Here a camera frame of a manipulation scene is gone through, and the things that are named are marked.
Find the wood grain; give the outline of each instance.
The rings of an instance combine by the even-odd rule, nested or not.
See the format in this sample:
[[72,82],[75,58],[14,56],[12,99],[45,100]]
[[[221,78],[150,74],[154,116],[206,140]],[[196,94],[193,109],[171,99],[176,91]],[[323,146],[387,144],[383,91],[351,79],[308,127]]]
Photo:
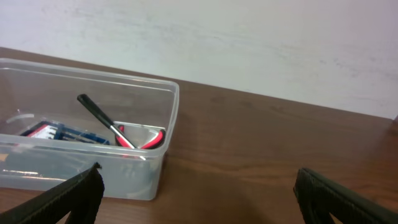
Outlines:
[[[0,57],[155,77],[10,49]],[[180,108],[157,198],[104,198],[97,223],[303,223],[292,191],[301,167],[398,212],[397,123],[173,81]],[[39,193],[0,189],[0,212]]]

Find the tool with black handle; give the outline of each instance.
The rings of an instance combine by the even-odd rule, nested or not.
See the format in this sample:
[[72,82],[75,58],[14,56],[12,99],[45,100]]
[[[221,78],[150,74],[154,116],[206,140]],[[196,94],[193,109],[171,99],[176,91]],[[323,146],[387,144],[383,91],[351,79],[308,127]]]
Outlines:
[[119,136],[126,142],[130,148],[137,148],[127,137],[115,127],[111,118],[108,117],[86,94],[80,94],[77,96],[77,100],[91,112],[101,123],[103,123],[109,130],[111,130],[115,135]]

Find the transparent container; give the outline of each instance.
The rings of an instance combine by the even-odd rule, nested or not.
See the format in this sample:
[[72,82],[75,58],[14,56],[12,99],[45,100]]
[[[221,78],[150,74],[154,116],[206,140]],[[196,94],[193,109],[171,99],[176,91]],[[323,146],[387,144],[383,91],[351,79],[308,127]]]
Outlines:
[[[156,149],[114,145],[114,134],[76,100],[86,93],[126,135],[143,145],[166,131]],[[105,197],[151,200],[178,110],[174,82],[0,59],[0,187],[48,190],[95,162]],[[104,136],[110,145],[20,136],[41,121],[56,121]]]

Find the red and black object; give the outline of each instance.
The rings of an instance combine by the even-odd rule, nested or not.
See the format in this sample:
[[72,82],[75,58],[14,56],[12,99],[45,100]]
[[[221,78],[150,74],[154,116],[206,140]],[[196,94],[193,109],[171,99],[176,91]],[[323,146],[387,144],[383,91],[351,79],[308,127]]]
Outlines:
[[[124,133],[124,125],[120,124],[118,128],[122,133]],[[143,145],[141,149],[156,149],[157,147],[163,144],[165,137],[166,137],[166,131],[161,129],[157,133],[157,135],[154,138],[152,138],[150,142]],[[129,145],[126,142],[124,142],[123,139],[120,138],[119,136],[115,136],[115,141],[118,146],[129,147]]]

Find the clear plastic bin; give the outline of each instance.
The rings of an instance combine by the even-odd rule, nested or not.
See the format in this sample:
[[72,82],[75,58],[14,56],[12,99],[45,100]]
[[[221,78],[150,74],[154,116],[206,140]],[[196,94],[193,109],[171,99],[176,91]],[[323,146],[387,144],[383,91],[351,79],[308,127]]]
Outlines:
[[[165,129],[157,149],[113,146],[114,134],[77,100],[86,93],[138,145]],[[105,197],[151,200],[178,110],[178,85],[150,78],[0,59],[0,187],[48,190],[99,162]],[[111,145],[20,136],[57,121],[108,138]]]

